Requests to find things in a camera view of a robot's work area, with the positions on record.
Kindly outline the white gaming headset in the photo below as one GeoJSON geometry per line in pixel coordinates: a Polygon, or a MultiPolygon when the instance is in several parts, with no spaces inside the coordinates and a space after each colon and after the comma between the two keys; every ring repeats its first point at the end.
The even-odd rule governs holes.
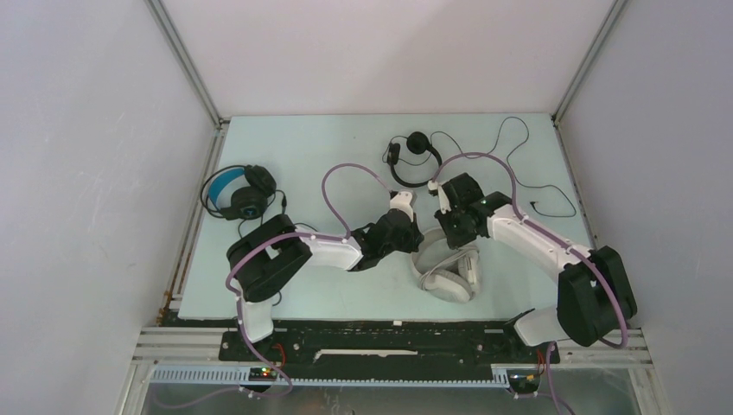
{"type": "Polygon", "coordinates": [[[424,242],[417,252],[410,255],[410,269],[417,280],[417,287],[433,297],[449,303],[469,303],[481,291],[481,264],[478,247],[469,243],[424,270],[418,261],[436,243],[446,242],[440,227],[431,228],[424,234],[424,242]]]}

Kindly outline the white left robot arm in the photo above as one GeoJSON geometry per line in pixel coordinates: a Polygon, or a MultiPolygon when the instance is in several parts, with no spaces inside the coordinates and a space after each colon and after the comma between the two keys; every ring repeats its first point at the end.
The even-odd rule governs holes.
{"type": "Polygon", "coordinates": [[[240,349],[263,360],[273,349],[274,296],[306,265],[365,271],[394,253],[418,251],[417,216],[392,208],[349,236],[309,232],[279,214],[230,246],[225,287],[235,296],[240,349]]]}

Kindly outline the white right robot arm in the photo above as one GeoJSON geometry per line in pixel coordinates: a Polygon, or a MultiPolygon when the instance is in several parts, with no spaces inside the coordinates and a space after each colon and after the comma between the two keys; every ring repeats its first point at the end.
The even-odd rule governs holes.
{"type": "Polygon", "coordinates": [[[526,311],[510,321],[502,341],[513,361],[525,361],[539,345],[570,339],[589,347],[615,329],[626,329],[638,312],[621,255],[609,246],[576,244],[531,219],[499,191],[484,195],[478,182],[462,173],[431,181],[439,200],[435,213],[450,248],[477,238],[494,239],[532,261],[557,286],[555,305],[526,311]]]}

